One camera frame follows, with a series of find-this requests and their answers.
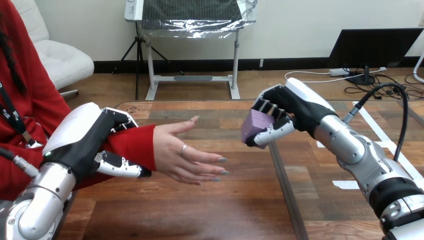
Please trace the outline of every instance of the monitor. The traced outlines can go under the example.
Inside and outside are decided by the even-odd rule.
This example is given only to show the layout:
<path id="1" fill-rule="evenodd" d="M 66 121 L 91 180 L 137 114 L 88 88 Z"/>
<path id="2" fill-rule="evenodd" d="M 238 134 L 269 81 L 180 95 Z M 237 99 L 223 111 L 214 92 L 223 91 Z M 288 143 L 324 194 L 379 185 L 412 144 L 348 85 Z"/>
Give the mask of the monitor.
<path id="1" fill-rule="evenodd" d="M 423 28 L 343 29 L 328 60 L 328 68 L 348 68 L 347 81 L 370 85 L 370 68 L 396 67 L 420 36 Z M 364 69 L 352 72 L 352 69 Z"/>

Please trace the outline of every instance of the silver ring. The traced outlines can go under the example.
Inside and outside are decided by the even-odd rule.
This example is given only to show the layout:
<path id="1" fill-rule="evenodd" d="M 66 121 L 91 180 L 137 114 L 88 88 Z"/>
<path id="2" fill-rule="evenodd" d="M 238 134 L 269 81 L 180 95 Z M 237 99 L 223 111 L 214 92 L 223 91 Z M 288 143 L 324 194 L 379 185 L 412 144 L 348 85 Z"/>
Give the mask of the silver ring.
<path id="1" fill-rule="evenodd" d="M 187 144 L 185 144 L 184 146 L 182 146 L 181 152 L 179 153 L 181 156 L 183 155 L 184 149 L 186 149 L 186 148 L 187 148 Z"/>

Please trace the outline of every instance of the wooden table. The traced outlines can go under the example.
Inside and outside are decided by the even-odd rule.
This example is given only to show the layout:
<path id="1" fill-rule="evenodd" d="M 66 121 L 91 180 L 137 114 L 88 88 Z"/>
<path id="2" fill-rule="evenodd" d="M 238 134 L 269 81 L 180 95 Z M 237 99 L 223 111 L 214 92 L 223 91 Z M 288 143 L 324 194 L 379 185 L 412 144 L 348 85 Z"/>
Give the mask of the wooden table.
<path id="1" fill-rule="evenodd" d="M 340 116 L 353 106 L 351 101 L 330 103 Z M 240 142 L 251 104 L 250 100 L 121 104 L 118 109 L 131 113 L 140 125 L 176 123 L 200 115 L 197 127 L 179 137 L 201 151 L 227 157 L 228 163 L 222 165 L 231 174 L 222 182 L 202 186 L 154 173 L 147 179 L 114 178 L 82 189 L 58 239 L 292 240 L 296 229 L 311 240 L 380 240 L 378 219 L 359 190 L 340 189 L 332 182 L 353 177 L 307 133 L 294 132 L 265 150 Z M 403 108 L 394 101 L 379 101 L 368 102 L 365 109 L 396 142 Z M 424 173 L 424 126 L 412 117 L 408 123 L 402 152 Z M 351 126 L 380 141 L 361 115 Z M 292 223 L 296 217 L 301 224 Z"/>

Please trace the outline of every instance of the plastic wrap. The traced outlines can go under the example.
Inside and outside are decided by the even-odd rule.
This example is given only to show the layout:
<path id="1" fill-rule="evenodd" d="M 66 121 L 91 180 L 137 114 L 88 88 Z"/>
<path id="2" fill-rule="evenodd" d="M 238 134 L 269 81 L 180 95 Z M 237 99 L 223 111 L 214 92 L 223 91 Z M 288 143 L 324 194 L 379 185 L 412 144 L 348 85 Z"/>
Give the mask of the plastic wrap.
<path id="1" fill-rule="evenodd" d="M 258 0 L 144 0 L 139 30 L 151 37 L 226 38 L 256 22 Z"/>

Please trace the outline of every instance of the black baseboard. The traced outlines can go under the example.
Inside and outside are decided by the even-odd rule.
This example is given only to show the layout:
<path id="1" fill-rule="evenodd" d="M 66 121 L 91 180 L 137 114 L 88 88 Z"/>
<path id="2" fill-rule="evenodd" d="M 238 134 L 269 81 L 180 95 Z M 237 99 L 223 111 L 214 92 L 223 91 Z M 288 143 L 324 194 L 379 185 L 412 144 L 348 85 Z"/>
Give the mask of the black baseboard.
<path id="1" fill-rule="evenodd" d="M 413 68 L 419 57 L 407 56 L 397 65 L 398 68 Z M 264 59 L 263 66 L 260 67 L 260 59 L 240 59 L 238 61 L 239 71 L 269 71 L 269 70 L 300 70 L 300 69 L 325 69 L 327 68 L 328 57 L 308 57 L 308 58 L 273 58 Z M 164 60 L 154 60 L 155 73 L 177 73 L 183 72 L 227 72 L 233 70 L 232 59 L 221 60 L 171 60 L 169 63 Z M 140 73 L 148 73 L 147 61 L 140 64 Z M 94 73 L 135 73 L 136 61 L 95 61 Z"/>

